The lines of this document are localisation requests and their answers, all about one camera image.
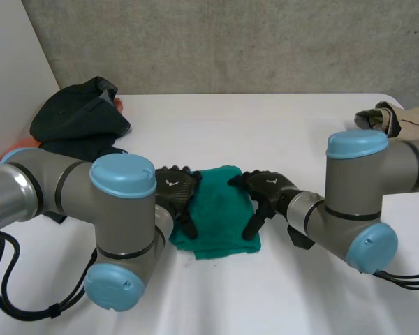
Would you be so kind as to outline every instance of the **gray concrete wall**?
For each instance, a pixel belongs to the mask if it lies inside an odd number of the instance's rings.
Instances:
[[[23,0],[61,87],[379,92],[419,105],[419,0]]]

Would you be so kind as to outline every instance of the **black cloth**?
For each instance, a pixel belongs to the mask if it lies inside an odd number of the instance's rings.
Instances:
[[[113,104],[117,92],[102,77],[61,89],[39,110],[29,132],[41,149],[84,161],[125,152],[113,147],[131,127]],[[56,213],[45,215],[58,223],[65,220]]]

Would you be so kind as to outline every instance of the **gloved robot hand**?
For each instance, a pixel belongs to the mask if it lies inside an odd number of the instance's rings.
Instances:
[[[258,202],[258,210],[242,232],[242,238],[246,240],[253,239],[266,218],[273,218],[277,212],[279,213],[279,203],[286,201],[284,195],[286,190],[297,191],[297,187],[282,174],[259,170],[233,177],[228,181],[228,185],[240,187],[250,195],[252,200]],[[314,245],[312,240],[290,225],[287,231],[296,246],[310,249]]]
[[[169,211],[189,239],[195,239],[198,231],[189,214],[188,206],[202,180],[202,175],[199,171],[191,173],[187,166],[180,170],[174,165],[170,169],[165,166],[156,170],[155,177],[157,205]]]

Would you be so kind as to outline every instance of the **black joint band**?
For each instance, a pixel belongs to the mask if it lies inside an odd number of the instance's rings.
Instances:
[[[306,216],[304,217],[304,232],[306,233],[306,236],[309,236],[309,234],[307,234],[307,224],[309,223],[310,216],[312,215],[314,210],[317,209],[318,206],[323,204],[323,203],[324,203],[324,200],[319,200],[319,201],[315,202],[312,205],[312,207],[310,207],[309,211],[307,211]]]
[[[62,208],[62,188],[64,187],[65,181],[67,180],[68,175],[79,165],[85,163],[85,161],[78,161],[74,162],[70,166],[68,166],[64,173],[62,173],[59,181],[56,185],[56,191],[54,192],[54,203],[56,204],[56,208],[60,214],[65,214],[64,209]]]
[[[419,188],[419,149],[411,142],[403,141],[402,143],[405,143],[409,146],[411,151],[413,151],[414,156],[416,157],[416,162],[418,163],[418,177],[416,178],[416,181],[414,182],[414,185],[410,190],[410,192],[415,192]]]
[[[61,315],[61,307],[59,304],[54,304],[48,307],[48,313],[50,313],[50,318],[54,319]]]
[[[131,258],[136,258],[140,257],[141,255],[144,255],[147,251],[151,250],[154,245],[155,239],[146,248],[136,251],[135,253],[108,253],[107,251],[101,249],[99,246],[96,246],[96,248],[98,249],[101,255],[107,258],[111,258],[113,260],[130,260]]]
[[[166,245],[165,235],[163,234],[161,229],[158,228],[157,226],[155,226],[155,231],[160,235],[161,239],[163,240],[163,245],[165,246]]]
[[[9,163],[6,163],[6,164],[12,165],[12,166],[16,167],[17,169],[19,169],[20,171],[22,171],[22,173],[25,176],[27,176],[27,178],[31,182],[31,184],[34,187],[34,190],[36,192],[36,196],[37,196],[37,211],[36,211],[36,215],[34,215],[34,216],[39,215],[42,212],[42,209],[43,209],[43,192],[42,192],[41,185],[39,184],[39,182],[37,181],[35,176],[33,176],[31,171],[29,171],[27,168],[25,168],[25,166],[23,166],[22,164],[19,164],[19,163],[16,163],[16,162],[9,162]]]
[[[337,218],[342,218],[344,220],[350,220],[350,221],[371,221],[376,220],[380,218],[382,212],[378,211],[377,213],[373,214],[346,214],[346,213],[340,213],[339,211],[334,211],[333,209],[325,206],[325,210],[327,213],[329,213],[332,216],[335,216]]]

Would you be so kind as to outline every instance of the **green towel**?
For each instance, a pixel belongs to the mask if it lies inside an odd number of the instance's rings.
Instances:
[[[235,166],[222,166],[201,173],[202,181],[189,205],[198,238],[188,239],[180,226],[175,225],[171,243],[179,250],[194,251],[197,260],[258,252],[259,234],[251,241],[242,239],[242,231],[253,215],[249,195],[227,185],[229,179],[242,174],[241,170]]]

